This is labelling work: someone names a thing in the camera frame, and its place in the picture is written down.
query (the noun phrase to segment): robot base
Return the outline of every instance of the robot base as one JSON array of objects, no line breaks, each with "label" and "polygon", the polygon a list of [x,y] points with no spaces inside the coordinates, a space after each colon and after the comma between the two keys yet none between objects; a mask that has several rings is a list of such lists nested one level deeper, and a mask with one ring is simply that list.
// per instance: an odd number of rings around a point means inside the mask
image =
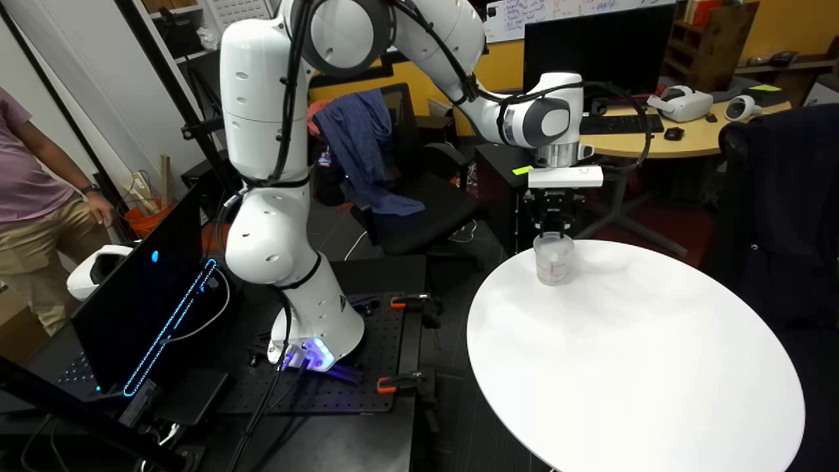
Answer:
[{"label": "robot base", "polygon": [[[328,263],[324,263],[308,282],[290,288],[287,297],[291,302],[291,318],[282,308],[270,327],[269,358],[274,364],[283,369],[308,367],[328,371],[366,339],[366,320],[346,302]],[[291,320],[291,329],[283,356],[287,320]]]}]

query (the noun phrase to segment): black stand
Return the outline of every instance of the black stand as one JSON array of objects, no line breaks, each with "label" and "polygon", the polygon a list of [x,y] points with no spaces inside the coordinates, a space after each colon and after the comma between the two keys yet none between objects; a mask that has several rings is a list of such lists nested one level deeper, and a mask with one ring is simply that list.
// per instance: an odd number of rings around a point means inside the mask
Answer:
[{"label": "black stand", "polygon": [[140,436],[136,429],[89,408],[77,395],[55,388],[54,382],[8,362],[5,356],[0,356],[0,388],[50,412],[50,415],[55,415],[55,416],[63,416],[68,421],[81,424],[85,429],[100,436],[105,442],[114,442],[115,449],[136,453],[161,470],[170,470],[170,472],[197,470],[195,457],[176,453],[170,449],[153,442],[149,438]]}]

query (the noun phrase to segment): person's arm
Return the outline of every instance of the person's arm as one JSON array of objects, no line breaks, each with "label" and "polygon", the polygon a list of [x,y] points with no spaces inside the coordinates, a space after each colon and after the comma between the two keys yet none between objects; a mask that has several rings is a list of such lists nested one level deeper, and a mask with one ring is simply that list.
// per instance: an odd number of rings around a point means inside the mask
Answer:
[{"label": "person's arm", "polygon": [[94,188],[94,184],[85,175],[85,171],[47,137],[42,134],[35,124],[21,124],[12,128],[37,160],[42,160],[55,175],[77,185],[85,198],[89,213],[100,219],[107,222],[114,217],[114,205]]}]

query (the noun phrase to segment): box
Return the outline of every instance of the box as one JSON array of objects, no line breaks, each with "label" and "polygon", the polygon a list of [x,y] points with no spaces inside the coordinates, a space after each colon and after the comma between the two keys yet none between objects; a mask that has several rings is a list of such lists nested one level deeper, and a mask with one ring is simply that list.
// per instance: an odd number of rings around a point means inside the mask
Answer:
[{"label": "box", "polygon": [[37,314],[8,288],[0,288],[0,356],[30,364],[47,345]]}]

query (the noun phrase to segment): computer monitor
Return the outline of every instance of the computer monitor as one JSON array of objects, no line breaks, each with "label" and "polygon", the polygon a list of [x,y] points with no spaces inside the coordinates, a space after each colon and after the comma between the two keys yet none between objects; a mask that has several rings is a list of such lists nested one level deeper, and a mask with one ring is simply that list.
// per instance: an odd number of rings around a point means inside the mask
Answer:
[{"label": "computer monitor", "polygon": [[77,308],[73,329],[103,391],[131,395],[145,382],[204,268],[193,190]]},{"label": "computer monitor", "polygon": [[[629,93],[658,86],[665,48],[678,15],[678,3],[579,15],[526,25],[526,92],[547,70],[577,70],[585,82],[612,82]],[[585,90],[585,101],[610,92]]]}]

